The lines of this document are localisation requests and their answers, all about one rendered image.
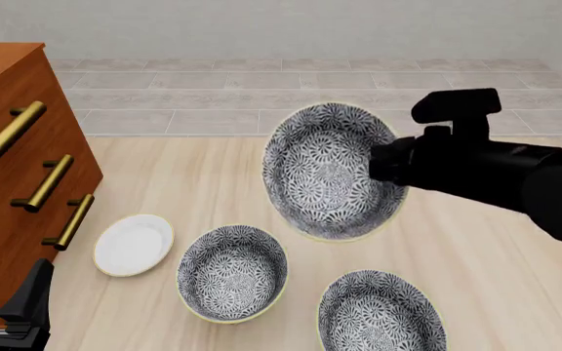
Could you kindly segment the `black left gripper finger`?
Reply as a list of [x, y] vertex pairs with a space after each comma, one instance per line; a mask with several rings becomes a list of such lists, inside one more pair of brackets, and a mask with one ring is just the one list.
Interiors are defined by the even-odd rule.
[[0, 309], [0, 318], [7, 324], [30, 324], [49, 327], [49, 296], [54, 265], [38, 259], [20, 287]]

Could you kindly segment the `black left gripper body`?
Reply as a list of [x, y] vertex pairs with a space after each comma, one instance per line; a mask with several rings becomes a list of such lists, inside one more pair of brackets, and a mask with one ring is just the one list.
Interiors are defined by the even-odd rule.
[[30, 324], [0, 326], [0, 351], [44, 351], [51, 333]]

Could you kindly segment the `black white patterned bowl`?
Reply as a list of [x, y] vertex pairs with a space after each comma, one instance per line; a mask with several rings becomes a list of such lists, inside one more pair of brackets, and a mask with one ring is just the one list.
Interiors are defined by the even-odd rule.
[[257, 227], [236, 224], [203, 234], [176, 273], [187, 309], [216, 324], [241, 324], [266, 312], [288, 282], [285, 248]]
[[322, 294], [318, 335], [324, 351], [448, 351], [428, 298], [385, 271], [350, 271]]
[[405, 186], [369, 177], [371, 148], [396, 140], [377, 116], [338, 102], [297, 110], [272, 132], [262, 181], [277, 212], [304, 236], [353, 242], [401, 210]]

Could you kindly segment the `wooden cabinet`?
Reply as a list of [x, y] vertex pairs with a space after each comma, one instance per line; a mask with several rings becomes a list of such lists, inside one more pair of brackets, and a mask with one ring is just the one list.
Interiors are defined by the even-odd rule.
[[[75, 210], [66, 202], [93, 194], [102, 173], [40, 43], [0, 43], [0, 131], [10, 110], [34, 101], [46, 112], [0, 158], [0, 308], [17, 291], [34, 263], [61, 252], [41, 245], [58, 237]], [[11, 207], [29, 198], [49, 173], [42, 163], [64, 154], [74, 163], [38, 213]]]

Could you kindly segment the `white plate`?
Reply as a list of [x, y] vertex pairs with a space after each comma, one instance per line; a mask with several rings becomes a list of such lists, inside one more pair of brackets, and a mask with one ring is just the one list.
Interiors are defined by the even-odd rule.
[[101, 233], [93, 261], [107, 276], [133, 277], [158, 265], [174, 242], [174, 229], [162, 216], [128, 215]]

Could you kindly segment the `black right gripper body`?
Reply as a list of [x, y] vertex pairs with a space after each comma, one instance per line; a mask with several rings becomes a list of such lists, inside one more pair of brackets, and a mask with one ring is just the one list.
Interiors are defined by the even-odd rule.
[[398, 186], [410, 184], [410, 164], [416, 138], [406, 136], [370, 148], [369, 177]]

